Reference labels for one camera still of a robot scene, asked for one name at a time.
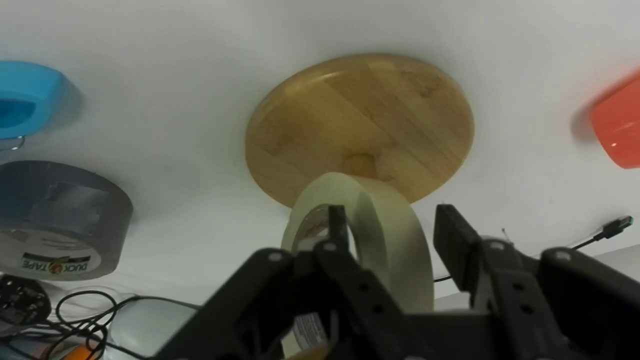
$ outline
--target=blue container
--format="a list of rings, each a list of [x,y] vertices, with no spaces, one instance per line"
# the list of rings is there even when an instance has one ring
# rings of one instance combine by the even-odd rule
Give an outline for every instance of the blue container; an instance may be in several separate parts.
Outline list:
[[[25,138],[51,121],[64,88],[58,69],[0,59],[0,140]]]

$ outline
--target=duct tape roll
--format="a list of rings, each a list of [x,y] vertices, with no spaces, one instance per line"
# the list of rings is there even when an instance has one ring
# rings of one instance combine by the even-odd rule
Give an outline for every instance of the duct tape roll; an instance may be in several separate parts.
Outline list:
[[[0,269],[89,279],[119,266],[133,200],[110,179],[54,161],[0,166]]]

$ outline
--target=clear tape roll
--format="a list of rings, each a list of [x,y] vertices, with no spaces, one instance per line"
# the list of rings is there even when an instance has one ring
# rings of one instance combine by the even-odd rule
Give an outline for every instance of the clear tape roll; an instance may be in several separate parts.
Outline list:
[[[409,200],[384,181],[324,173],[299,196],[283,248],[297,252],[319,229],[315,211],[344,205],[358,262],[373,269],[407,313],[434,307],[434,275],[421,219]]]

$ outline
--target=wire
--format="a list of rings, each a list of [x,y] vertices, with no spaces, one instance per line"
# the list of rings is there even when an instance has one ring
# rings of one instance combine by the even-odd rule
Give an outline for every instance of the wire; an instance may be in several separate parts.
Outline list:
[[[584,240],[584,241],[572,245],[572,250],[580,250],[580,248],[587,248],[587,245],[590,245],[595,241],[603,241],[603,240],[614,238],[614,235],[623,233],[633,223],[634,223],[633,216],[625,216],[625,217],[617,217],[612,222],[606,222],[590,240]],[[446,279],[453,279],[453,275],[434,277],[434,284],[446,282]]]
[[[453,275],[434,277],[434,282],[446,282],[453,279]]]
[[[83,295],[101,295],[109,299],[109,307],[94,313],[94,315],[86,315],[86,318],[79,318],[79,319],[69,319],[64,315],[64,306],[74,299],[74,297],[83,297]],[[109,291],[103,290],[83,290],[83,291],[73,291],[69,295],[64,295],[57,307],[54,307],[54,315],[57,322],[47,319],[42,323],[36,323],[28,329],[19,331],[13,338],[4,338],[0,339],[0,343],[4,343],[9,350],[20,353],[26,360],[42,360],[42,357],[35,357],[31,355],[26,350],[15,345],[13,341],[16,338],[31,338],[31,339],[42,339],[42,341],[51,341],[48,350],[45,352],[45,360],[52,357],[52,353],[57,353],[57,350],[69,341],[71,338],[85,338],[85,345],[90,350],[89,360],[101,360],[104,355],[106,347],[115,347],[119,352],[125,352],[133,357],[145,360],[147,355],[137,353],[125,345],[113,343],[109,341],[109,325],[113,323],[113,319],[117,318],[117,313],[133,304],[133,302],[140,302],[140,299],[160,299],[160,302],[171,302],[171,304],[178,304],[178,306],[187,306],[187,307],[199,307],[181,299],[172,299],[172,297],[160,297],[160,295],[133,295],[127,297],[123,302],[117,302],[115,295],[110,295]]]

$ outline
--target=red plastic lid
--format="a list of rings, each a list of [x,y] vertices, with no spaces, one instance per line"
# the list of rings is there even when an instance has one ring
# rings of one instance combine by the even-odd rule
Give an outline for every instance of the red plastic lid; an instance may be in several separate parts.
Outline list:
[[[590,108],[606,153],[623,168],[640,168],[640,73]]]

